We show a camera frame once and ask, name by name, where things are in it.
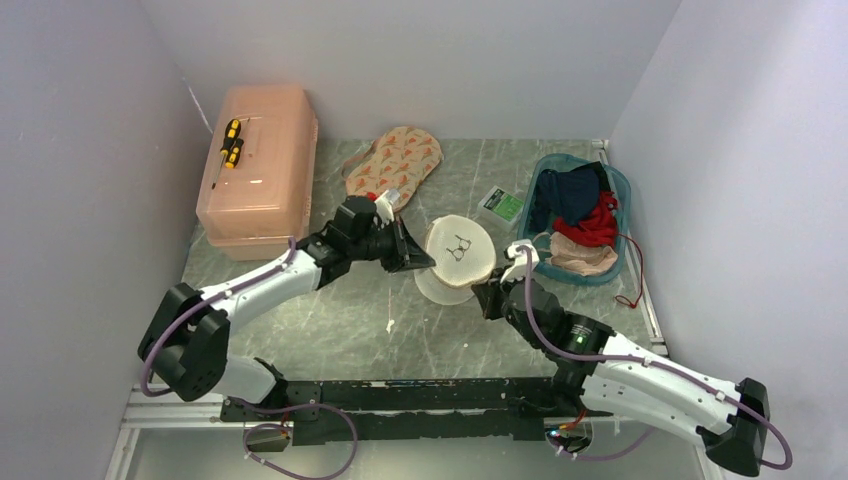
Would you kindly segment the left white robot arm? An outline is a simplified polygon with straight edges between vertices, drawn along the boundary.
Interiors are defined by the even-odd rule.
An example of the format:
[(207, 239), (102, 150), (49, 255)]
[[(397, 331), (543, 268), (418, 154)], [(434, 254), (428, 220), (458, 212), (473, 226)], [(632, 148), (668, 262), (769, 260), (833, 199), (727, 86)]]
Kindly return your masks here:
[(377, 261), (387, 273), (436, 264), (387, 200), (349, 196), (321, 230), (289, 239), (280, 257), (217, 285), (171, 287), (138, 347), (143, 394), (191, 402), (217, 393), (248, 404), (261, 419), (279, 417), (288, 403), (287, 380), (265, 360), (231, 355), (231, 335), (328, 286), (359, 261)]

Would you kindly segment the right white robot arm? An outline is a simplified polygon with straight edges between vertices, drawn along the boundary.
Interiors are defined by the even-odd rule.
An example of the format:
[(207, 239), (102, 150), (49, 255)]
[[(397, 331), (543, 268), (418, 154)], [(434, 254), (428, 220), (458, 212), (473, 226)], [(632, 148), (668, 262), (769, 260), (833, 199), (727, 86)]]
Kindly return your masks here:
[(557, 366), (557, 411), (623, 415), (700, 445), (719, 467), (759, 475), (770, 418), (768, 391), (752, 378), (721, 380), (654, 354), (612, 327), (565, 310), (536, 281), (472, 288), (483, 316), (504, 320)]

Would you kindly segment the white mesh laundry bag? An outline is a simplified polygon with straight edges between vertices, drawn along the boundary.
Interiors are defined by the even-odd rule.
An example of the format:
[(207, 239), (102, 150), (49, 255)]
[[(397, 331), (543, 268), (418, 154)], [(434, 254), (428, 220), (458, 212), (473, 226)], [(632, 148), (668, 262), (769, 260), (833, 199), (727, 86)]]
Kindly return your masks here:
[(415, 272), (416, 286), (425, 298), (443, 306), (470, 300), (471, 287), (484, 283), (496, 265), (489, 233), (474, 220), (459, 215), (433, 220), (424, 250), (435, 265)]

